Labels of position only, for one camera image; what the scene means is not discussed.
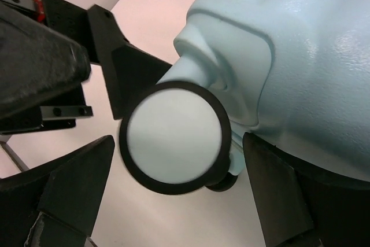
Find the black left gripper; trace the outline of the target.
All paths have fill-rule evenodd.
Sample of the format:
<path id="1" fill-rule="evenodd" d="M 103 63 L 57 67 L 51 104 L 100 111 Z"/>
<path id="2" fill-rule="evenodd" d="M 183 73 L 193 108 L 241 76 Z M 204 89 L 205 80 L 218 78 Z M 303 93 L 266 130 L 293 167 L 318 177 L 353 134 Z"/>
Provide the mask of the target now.
<path id="1" fill-rule="evenodd" d="M 171 64 L 132 45 L 114 15 L 65 0 L 1 0 L 1 133 L 72 128 L 91 117 L 88 22 L 112 115 L 155 85 Z"/>

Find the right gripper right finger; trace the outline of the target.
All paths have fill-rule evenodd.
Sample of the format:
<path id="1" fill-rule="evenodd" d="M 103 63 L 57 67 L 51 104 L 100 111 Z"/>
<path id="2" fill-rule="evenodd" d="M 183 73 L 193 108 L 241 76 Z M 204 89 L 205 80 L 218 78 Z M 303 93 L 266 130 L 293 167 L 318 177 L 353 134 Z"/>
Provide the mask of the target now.
<path id="1" fill-rule="evenodd" d="M 243 152 L 266 246 L 369 246 L 369 182 L 245 133 Z"/>

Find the light blue hard-shell suitcase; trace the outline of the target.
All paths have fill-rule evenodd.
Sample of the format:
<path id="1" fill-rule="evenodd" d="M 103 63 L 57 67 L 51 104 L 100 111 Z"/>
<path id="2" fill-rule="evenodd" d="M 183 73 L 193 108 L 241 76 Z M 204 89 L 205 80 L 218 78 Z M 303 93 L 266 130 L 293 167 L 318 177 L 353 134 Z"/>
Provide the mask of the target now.
<path id="1" fill-rule="evenodd" d="M 120 152 L 161 194 L 219 171 L 244 135 L 369 179 L 369 0 L 196 0 L 178 61 L 128 107 Z"/>

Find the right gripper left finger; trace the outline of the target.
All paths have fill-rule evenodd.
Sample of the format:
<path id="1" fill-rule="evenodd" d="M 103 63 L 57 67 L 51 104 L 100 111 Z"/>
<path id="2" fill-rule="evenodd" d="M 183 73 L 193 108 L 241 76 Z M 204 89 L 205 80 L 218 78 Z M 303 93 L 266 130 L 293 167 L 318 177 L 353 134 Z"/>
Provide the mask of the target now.
<path id="1" fill-rule="evenodd" d="M 84 246 L 92 235 L 114 153 L 103 136 L 1 179 L 1 246 Z"/>

